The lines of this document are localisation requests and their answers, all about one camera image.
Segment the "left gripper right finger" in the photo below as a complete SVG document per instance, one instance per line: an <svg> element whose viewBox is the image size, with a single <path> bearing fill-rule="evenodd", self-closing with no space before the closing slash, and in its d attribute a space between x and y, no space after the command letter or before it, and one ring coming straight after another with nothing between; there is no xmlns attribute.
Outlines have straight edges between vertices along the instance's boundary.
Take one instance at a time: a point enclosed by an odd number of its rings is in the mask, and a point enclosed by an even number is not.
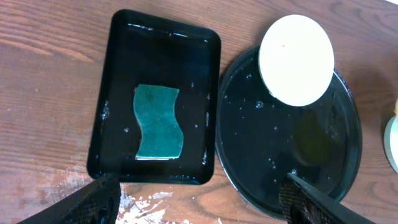
<svg viewBox="0 0 398 224"><path fill-rule="evenodd" d="M373 224L291 173L280 184L279 202L291 224Z"/></svg>

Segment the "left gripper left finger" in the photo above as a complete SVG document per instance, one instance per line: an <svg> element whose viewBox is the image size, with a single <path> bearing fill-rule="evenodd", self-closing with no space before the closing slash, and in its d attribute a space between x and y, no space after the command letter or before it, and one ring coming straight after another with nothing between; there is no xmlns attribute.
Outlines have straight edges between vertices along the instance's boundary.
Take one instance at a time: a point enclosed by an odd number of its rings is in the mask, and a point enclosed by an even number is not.
<svg viewBox="0 0 398 224"><path fill-rule="evenodd" d="M121 200L119 177L106 174L23 224L115 224Z"/></svg>

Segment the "green scouring sponge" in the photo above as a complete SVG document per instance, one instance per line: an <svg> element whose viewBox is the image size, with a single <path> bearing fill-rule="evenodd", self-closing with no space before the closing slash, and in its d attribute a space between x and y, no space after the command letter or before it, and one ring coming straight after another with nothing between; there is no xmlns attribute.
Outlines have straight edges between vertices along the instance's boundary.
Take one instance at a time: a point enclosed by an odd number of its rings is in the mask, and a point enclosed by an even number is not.
<svg viewBox="0 0 398 224"><path fill-rule="evenodd" d="M133 99L134 115L141 129L137 160L178 159L183 132L175 116L179 89L140 84Z"/></svg>

